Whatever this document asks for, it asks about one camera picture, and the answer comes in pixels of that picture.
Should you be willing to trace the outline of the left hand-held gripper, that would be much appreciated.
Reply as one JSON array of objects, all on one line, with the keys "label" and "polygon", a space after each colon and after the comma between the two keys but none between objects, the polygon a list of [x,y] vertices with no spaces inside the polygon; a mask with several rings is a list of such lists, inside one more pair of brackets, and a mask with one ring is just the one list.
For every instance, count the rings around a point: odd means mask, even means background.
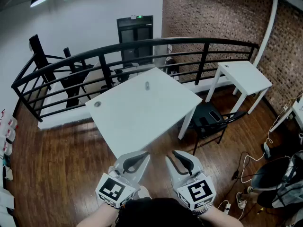
[{"label": "left hand-held gripper", "polygon": [[141,180],[150,154],[135,151],[120,156],[107,173],[104,173],[96,187],[97,198],[110,206],[121,209],[140,190]]}]

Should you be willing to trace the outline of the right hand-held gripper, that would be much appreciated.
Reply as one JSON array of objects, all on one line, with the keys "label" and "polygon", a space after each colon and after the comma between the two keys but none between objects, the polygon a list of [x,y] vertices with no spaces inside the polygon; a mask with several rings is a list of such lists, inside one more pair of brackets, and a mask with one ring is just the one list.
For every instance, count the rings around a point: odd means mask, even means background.
[{"label": "right hand-held gripper", "polygon": [[166,155],[165,162],[171,177],[171,183],[179,199],[191,211],[212,203],[216,197],[216,190],[212,178],[203,173],[200,160],[192,154],[181,150],[173,150],[187,173],[182,173],[171,157]]}]

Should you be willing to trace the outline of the person's left forearm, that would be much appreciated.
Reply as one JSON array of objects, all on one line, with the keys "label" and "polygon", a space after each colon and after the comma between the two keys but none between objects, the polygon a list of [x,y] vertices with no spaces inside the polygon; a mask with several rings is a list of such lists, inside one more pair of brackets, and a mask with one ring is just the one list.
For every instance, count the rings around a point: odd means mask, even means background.
[{"label": "person's left forearm", "polygon": [[82,220],[76,227],[111,227],[118,213],[118,209],[104,202],[94,213]]}]

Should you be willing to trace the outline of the person's right forearm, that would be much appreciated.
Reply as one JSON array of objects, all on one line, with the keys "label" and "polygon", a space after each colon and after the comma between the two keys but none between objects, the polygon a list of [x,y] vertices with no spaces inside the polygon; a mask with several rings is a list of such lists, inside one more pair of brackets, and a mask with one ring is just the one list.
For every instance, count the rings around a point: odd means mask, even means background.
[{"label": "person's right forearm", "polygon": [[198,217],[210,223],[212,227],[244,227],[238,219],[223,213],[214,206]]}]

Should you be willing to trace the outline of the large white table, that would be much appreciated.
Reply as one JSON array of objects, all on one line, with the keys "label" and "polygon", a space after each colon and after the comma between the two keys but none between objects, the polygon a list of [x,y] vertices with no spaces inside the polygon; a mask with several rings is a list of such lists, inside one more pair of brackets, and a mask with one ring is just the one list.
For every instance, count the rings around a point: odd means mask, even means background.
[{"label": "large white table", "polygon": [[[94,106],[97,101],[100,107]],[[194,92],[153,68],[89,100],[86,108],[115,157],[120,157],[143,149],[180,120],[182,139],[201,102]]]}]

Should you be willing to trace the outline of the black chair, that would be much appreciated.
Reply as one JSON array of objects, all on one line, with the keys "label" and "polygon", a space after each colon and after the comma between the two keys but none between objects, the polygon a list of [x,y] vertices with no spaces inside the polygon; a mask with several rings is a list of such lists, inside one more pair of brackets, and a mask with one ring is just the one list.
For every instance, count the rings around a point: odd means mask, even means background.
[{"label": "black chair", "polygon": [[[209,112],[213,110],[215,111],[220,117],[221,121],[216,122],[210,115]],[[195,112],[192,116],[190,124],[188,126],[189,129],[193,129],[196,132],[196,143],[193,149],[193,155],[196,152],[197,148],[200,148],[212,141],[218,140],[218,144],[221,142],[221,139],[226,131],[226,128],[229,123],[232,123],[247,114],[246,111],[237,111],[235,113],[227,113],[227,114],[220,114],[219,111],[215,108],[215,106],[208,102],[204,104],[199,104]],[[208,137],[211,137],[217,133],[221,133],[220,136],[209,140],[201,145],[199,145],[200,140],[205,140]]]}]

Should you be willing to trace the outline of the person's black shirt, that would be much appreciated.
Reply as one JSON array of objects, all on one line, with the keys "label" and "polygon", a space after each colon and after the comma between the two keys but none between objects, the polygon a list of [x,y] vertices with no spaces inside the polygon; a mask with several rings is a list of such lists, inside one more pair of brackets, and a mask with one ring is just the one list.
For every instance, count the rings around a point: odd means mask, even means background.
[{"label": "person's black shirt", "polygon": [[116,227],[204,227],[191,210],[173,198],[130,200],[119,211]]}]

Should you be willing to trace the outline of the black smartphone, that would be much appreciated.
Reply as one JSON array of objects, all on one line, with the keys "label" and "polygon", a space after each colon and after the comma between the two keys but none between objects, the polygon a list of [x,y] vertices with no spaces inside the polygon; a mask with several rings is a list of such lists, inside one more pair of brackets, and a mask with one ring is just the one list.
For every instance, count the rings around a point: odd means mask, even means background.
[{"label": "black smartphone", "polygon": [[211,110],[209,112],[209,115],[216,121],[216,122],[220,122],[221,121],[221,117],[213,110]]}]

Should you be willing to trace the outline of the small white table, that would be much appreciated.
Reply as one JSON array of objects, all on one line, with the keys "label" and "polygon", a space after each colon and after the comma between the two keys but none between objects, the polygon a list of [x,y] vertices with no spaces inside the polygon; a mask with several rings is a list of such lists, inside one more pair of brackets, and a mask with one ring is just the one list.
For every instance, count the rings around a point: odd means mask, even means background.
[{"label": "small white table", "polygon": [[265,93],[272,87],[272,83],[249,61],[219,62],[214,81],[205,100],[207,103],[211,100],[222,74],[241,92],[241,96],[232,108],[231,113],[238,111],[247,96],[259,92],[260,95],[248,110],[248,114],[251,114]]}]

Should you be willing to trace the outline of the black metal railing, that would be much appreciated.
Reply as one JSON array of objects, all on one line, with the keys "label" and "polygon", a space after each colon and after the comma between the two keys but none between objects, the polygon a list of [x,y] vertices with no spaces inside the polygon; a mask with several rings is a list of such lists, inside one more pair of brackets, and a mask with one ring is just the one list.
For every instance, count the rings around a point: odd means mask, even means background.
[{"label": "black metal railing", "polygon": [[[173,44],[203,44],[204,47],[202,51],[197,52],[153,54],[130,60],[122,59],[111,63],[107,63],[105,59],[106,54],[121,52],[127,49]],[[202,76],[204,72],[212,71],[212,69],[205,69],[205,64],[219,62],[219,60],[208,60],[208,55],[237,53],[236,51],[211,51],[209,47],[214,44],[249,47],[250,51],[241,52],[248,55],[245,59],[246,61],[249,61],[254,50],[259,48],[254,43],[217,38],[179,37],[147,39],[101,47],[66,58],[46,55],[50,64],[39,70],[34,62],[36,54],[33,54],[11,87],[30,113],[39,122],[42,122],[45,117],[84,107],[85,104],[80,103],[81,98],[87,97],[90,99],[94,94],[102,94],[108,91],[114,86],[114,79],[117,79],[119,83],[123,83],[129,79],[130,75],[146,71],[146,69],[135,69],[123,72],[121,69],[111,69],[117,65],[126,65],[148,59],[200,55],[201,59],[196,62],[174,63],[159,67],[160,69],[172,69],[196,64],[199,66],[198,70],[178,72],[176,76],[196,74],[196,78],[192,81],[197,85],[199,81],[205,79]],[[52,72],[56,79],[46,83],[42,76],[47,72]]]}]

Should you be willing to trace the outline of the row of white jugs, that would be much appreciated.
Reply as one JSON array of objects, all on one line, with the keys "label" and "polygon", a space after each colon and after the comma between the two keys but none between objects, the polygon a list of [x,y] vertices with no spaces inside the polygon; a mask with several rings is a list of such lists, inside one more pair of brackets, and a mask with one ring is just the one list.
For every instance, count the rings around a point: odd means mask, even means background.
[{"label": "row of white jugs", "polygon": [[12,142],[16,138],[15,129],[18,121],[5,109],[0,112],[0,151],[10,156],[12,153]]}]

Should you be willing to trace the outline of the black double door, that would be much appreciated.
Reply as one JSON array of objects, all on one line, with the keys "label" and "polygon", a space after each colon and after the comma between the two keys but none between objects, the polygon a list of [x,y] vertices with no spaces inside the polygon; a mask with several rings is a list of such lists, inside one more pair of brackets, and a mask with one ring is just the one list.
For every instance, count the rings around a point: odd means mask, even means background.
[{"label": "black double door", "polygon": [[[153,38],[153,16],[143,16],[141,19],[131,20],[130,17],[117,20],[118,37],[120,43],[128,43]],[[153,55],[153,47],[145,46],[121,51],[123,60]]]}]

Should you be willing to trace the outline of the white vertical pipe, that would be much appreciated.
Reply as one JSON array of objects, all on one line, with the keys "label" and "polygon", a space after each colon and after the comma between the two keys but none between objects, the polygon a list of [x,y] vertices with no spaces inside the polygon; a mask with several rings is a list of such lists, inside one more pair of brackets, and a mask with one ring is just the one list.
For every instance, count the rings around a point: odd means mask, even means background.
[{"label": "white vertical pipe", "polygon": [[276,17],[277,6],[278,6],[278,0],[273,0],[271,14],[270,14],[270,18],[269,18],[269,21],[268,21],[267,29],[266,29],[266,32],[264,34],[261,46],[258,50],[258,54],[257,54],[257,56],[256,56],[256,58],[253,62],[253,65],[255,67],[258,66],[258,64],[260,62],[260,59],[261,59],[261,57],[262,57],[262,55],[265,51],[266,45],[269,41],[269,37],[270,37],[270,34],[272,32],[272,28],[273,28],[275,17]]}]

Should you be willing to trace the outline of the black stair post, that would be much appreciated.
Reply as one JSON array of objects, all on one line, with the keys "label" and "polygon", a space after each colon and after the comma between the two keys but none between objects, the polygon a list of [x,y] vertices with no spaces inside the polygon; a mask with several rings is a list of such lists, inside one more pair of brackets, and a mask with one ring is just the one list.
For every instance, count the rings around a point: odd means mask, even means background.
[{"label": "black stair post", "polygon": [[[29,47],[30,50],[33,52],[33,54],[36,54],[34,62],[36,64],[37,69],[42,69],[45,66],[48,66],[50,63],[48,62],[46,55],[42,49],[40,40],[38,35],[34,35],[31,38],[29,38]],[[55,75],[52,72],[45,73],[42,78],[44,81],[50,82],[56,79]]]}]

